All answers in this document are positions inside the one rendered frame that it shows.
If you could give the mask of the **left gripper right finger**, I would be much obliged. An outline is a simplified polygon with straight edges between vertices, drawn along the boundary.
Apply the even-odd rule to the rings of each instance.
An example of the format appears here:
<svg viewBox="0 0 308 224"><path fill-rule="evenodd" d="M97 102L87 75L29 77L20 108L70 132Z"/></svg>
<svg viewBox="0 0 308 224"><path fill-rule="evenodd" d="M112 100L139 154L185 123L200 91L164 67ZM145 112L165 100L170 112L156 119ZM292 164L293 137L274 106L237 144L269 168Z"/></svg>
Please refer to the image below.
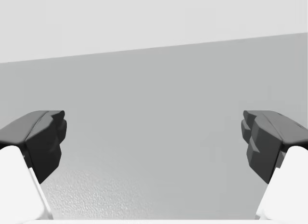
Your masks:
<svg viewBox="0 0 308 224"><path fill-rule="evenodd" d="M274 111L245 110L243 116L249 166L268 185L256 217L308 221L308 129Z"/></svg>

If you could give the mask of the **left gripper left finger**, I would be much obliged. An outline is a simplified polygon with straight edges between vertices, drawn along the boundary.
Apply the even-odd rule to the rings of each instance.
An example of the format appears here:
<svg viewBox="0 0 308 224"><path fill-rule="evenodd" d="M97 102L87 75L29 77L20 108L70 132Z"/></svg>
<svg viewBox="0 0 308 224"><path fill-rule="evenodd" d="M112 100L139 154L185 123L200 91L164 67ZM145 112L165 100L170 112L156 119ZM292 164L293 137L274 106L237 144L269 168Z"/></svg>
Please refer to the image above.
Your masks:
<svg viewBox="0 0 308 224"><path fill-rule="evenodd" d="M33 111L0 129L0 221L53 219L40 185L59 166L64 117Z"/></svg>

